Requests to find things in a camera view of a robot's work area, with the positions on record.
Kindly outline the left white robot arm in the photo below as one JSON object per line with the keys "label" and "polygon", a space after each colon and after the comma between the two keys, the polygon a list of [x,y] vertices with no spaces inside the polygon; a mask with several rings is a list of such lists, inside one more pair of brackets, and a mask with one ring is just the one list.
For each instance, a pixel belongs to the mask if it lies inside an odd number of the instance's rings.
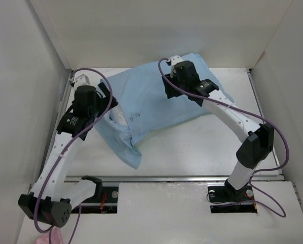
{"label": "left white robot arm", "polygon": [[110,85],[97,86],[86,82],[73,83],[74,100],[62,116],[50,155],[37,182],[27,194],[20,195],[18,205],[36,224],[63,227],[80,203],[89,199],[98,201],[104,195],[102,180],[83,176],[65,191],[62,185],[87,134],[109,110],[117,106]]}

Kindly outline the light blue pillowcase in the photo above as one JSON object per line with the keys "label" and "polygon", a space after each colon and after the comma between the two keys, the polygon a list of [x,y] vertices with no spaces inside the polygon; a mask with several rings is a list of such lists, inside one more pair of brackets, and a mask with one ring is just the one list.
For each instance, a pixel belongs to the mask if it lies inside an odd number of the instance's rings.
{"label": "light blue pillowcase", "polygon": [[157,62],[131,68],[107,80],[128,126],[112,121],[109,111],[94,127],[116,156],[133,169],[142,160],[135,144],[149,132],[210,114],[186,96],[168,99]]}

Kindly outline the white pillow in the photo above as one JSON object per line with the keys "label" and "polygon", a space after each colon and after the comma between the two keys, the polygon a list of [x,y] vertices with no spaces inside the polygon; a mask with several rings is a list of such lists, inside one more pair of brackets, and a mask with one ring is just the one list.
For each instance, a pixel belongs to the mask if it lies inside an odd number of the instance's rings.
{"label": "white pillow", "polygon": [[128,126],[120,106],[116,106],[110,110],[110,118],[118,125]]}

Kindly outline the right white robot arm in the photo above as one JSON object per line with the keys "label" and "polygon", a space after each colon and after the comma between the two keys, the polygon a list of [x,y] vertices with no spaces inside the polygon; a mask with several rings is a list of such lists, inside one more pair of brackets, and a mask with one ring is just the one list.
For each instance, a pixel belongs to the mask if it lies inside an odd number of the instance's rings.
{"label": "right white robot arm", "polygon": [[259,163],[273,150],[274,127],[255,122],[234,110],[233,103],[214,81],[200,79],[193,62],[180,57],[164,58],[164,61],[171,68],[169,74],[162,74],[167,97],[186,95],[189,100],[216,115],[241,142],[236,152],[237,164],[224,184],[225,197],[236,200],[242,195],[242,189]]}

